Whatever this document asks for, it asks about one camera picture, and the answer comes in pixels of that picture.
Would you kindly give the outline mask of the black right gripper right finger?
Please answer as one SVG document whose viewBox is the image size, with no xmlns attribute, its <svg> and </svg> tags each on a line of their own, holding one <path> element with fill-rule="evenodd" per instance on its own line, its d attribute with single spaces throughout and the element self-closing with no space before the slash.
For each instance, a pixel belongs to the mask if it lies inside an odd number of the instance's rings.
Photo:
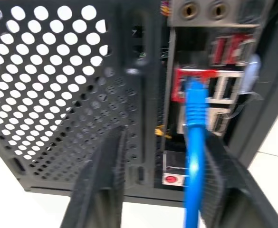
<svg viewBox="0 0 278 228">
<path fill-rule="evenodd" d="M 278 214 L 250 172 L 207 134 L 201 217 L 208 228 L 278 228 Z"/>
</svg>

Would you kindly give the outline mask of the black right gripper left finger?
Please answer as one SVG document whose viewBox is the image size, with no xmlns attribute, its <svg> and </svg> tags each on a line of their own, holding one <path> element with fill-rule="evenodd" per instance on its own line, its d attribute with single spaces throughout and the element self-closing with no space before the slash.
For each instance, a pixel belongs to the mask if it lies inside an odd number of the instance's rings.
<svg viewBox="0 0 278 228">
<path fill-rule="evenodd" d="M 119 228 L 125 190 L 127 126 L 112 129 L 81 170 L 62 228 Z"/>
</svg>

